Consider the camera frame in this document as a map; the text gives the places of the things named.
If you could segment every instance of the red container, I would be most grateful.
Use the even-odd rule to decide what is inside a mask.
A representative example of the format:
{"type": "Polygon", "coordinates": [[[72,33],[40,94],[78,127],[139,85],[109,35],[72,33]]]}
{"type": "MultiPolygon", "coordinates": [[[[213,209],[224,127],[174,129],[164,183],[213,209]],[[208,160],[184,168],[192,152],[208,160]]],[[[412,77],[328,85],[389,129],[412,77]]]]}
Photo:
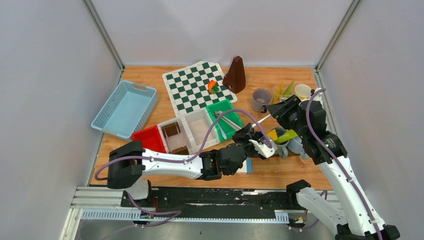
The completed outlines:
{"type": "Polygon", "coordinates": [[[134,132],[131,138],[133,141],[141,141],[144,149],[150,149],[158,153],[167,153],[161,134],[159,134],[159,128],[156,125],[134,132]]]}

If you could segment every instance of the green and white checkerboard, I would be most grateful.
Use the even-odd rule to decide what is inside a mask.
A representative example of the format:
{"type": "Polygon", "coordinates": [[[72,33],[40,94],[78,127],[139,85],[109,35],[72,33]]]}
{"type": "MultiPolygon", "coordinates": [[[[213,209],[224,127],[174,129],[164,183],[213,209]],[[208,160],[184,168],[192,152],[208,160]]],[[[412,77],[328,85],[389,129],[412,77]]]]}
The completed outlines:
{"type": "Polygon", "coordinates": [[[208,105],[228,99],[237,101],[234,93],[223,85],[224,73],[216,62],[199,61],[196,64],[167,72],[162,75],[176,116],[199,110],[208,105]],[[208,84],[218,83],[220,91],[211,94],[208,84]]]}

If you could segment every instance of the green box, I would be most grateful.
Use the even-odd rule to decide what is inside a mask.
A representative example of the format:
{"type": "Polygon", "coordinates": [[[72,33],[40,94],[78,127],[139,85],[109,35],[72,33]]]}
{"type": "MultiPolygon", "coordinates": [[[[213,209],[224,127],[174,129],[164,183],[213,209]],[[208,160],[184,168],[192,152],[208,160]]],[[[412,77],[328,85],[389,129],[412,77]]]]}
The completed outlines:
{"type": "MultiPolygon", "coordinates": [[[[234,109],[234,107],[228,99],[225,99],[223,101],[216,102],[212,105],[206,106],[206,110],[209,113],[209,116],[212,119],[212,121],[215,121],[215,116],[214,116],[215,111],[226,112],[226,111],[231,110],[231,109],[234,109]]],[[[237,112],[230,112],[227,115],[225,115],[225,117],[227,117],[229,120],[231,120],[232,122],[234,122],[235,124],[237,124],[241,128],[243,127],[242,120],[240,119],[237,112]]],[[[222,127],[222,130],[224,130],[224,133],[226,135],[226,140],[231,139],[233,137],[234,133],[236,132],[236,130],[234,130],[231,126],[229,126],[224,120],[220,119],[218,121],[218,123],[222,127]]],[[[222,136],[221,131],[218,129],[218,125],[215,125],[215,128],[218,131],[219,141],[221,143],[224,142],[225,139],[222,136]]]]}

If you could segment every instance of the wooden table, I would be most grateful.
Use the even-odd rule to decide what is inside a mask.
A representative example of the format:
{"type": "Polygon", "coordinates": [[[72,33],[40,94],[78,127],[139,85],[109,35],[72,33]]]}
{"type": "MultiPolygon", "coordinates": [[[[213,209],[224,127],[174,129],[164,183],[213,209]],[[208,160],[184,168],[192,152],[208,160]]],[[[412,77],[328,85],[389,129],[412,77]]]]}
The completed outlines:
{"type": "MultiPolygon", "coordinates": [[[[145,128],[154,126],[166,120],[175,118],[170,97],[165,88],[162,74],[182,68],[181,66],[127,66],[123,75],[124,80],[144,84],[157,89],[158,102],[150,115],[145,128]]],[[[252,94],[255,89],[264,88],[272,91],[277,88],[281,82],[288,86],[293,80],[294,85],[306,84],[315,88],[314,76],[310,68],[297,67],[246,67],[246,87],[237,94],[238,101],[233,103],[235,109],[243,109],[251,113],[257,120],[263,118],[266,114],[254,112],[250,108],[252,94]]],[[[239,114],[243,124],[250,122],[250,119],[239,114]]],[[[272,117],[266,119],[261,124],[265,131],[269,131],[278,126],[278,123],[272,117]]],[[[225,141],[218,145],[205,149],[220,149],[232,143],[232,140],[225,141]]],[[[98,159],[95,164],[94,172],[100,166],[109,161],[109,152],[113,151],[126,141],[113,136],[105,135],[98,159]]],[[[228,187],[228,188],[256,188],[256,189],[285,189],[287,184],[304,179],[312,187],[320,190],[330,190],[331,185],[327,178],[312,160],[302,160],[299,155],[291,155],[286,159],[280,159],[277,156],[260,159],[252,158],[252,174],[236,174],[233,176],[222,176],[220,180],[203,181],[188,179],[181,176],[147,176],[154,186],[187,186],[187,187],[228,187]]],[[[107,177],[105,169],[100,177],[107,177]]],[[[94,177],[91,184],[106,184],[106,181],[97,181],[94,177]]]]}

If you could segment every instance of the yellow cup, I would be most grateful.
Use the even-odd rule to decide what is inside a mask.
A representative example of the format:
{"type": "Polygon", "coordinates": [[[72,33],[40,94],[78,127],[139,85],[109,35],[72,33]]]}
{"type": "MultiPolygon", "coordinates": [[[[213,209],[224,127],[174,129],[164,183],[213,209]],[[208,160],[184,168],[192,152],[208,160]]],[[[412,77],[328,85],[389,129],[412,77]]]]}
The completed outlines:
{"type": "Polygon", "coordinates": [[[306,84],[298,84],[294,88],[294,94],[299,97],[300,100],[306,100],[311,97],[311,87],[306,84]]]}

